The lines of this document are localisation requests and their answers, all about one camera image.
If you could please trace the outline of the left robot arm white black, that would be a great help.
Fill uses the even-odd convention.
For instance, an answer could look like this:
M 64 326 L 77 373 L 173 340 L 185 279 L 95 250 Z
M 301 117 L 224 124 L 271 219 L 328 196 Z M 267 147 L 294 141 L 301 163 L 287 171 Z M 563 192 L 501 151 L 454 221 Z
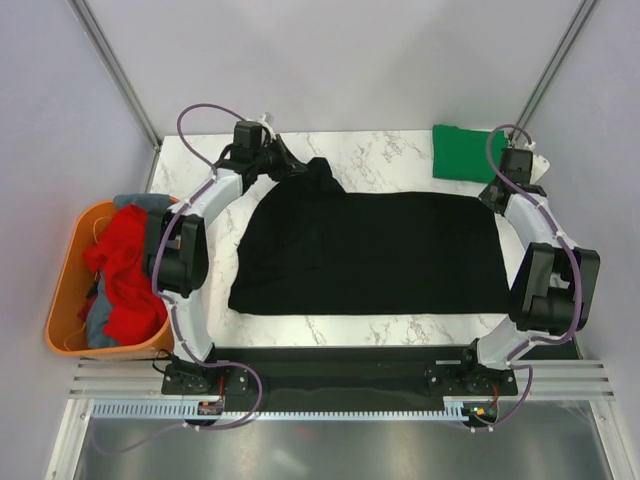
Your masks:
M 260 176 L 280 182 L 306 170 L 275 133 L 268 115 L 240 120 L 231 143 L 195 191 L 147 215 L 143 271 L 169 314 L 174 355 L 189 364 L 185 382 L 198 393 L 211 392 L 220 378 L 211 359 L 214 342 L 200 292 L 209 273 L 207 228 Z

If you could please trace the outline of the black t shirt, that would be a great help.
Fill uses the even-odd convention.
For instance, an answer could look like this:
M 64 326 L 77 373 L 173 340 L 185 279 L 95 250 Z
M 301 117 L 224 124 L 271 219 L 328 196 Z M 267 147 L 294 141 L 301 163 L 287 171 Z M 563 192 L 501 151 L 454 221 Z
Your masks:
M 328 162 L 274 186 L 237 248 L 231 309 L 254 315 L 501 314 L 493 213 L 431 192 L 349 193 Z

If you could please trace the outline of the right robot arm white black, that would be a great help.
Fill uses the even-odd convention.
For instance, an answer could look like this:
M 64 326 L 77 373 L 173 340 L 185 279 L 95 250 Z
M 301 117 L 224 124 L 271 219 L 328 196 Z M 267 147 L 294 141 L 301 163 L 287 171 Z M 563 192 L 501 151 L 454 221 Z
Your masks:
M 506 317 L 475 340 L 475 359 L 458 368 L 467 392 L 483 392 L 494 371 L 508 370 L 539 344 L 561 345 L 589 317 L 600 269 L 599 254 L 578 246 L 550 211 L 544 189 L 532 182 L 534 155 L 506 147 L 480 201 L 514 228 L 525 249 L 507 299 Z

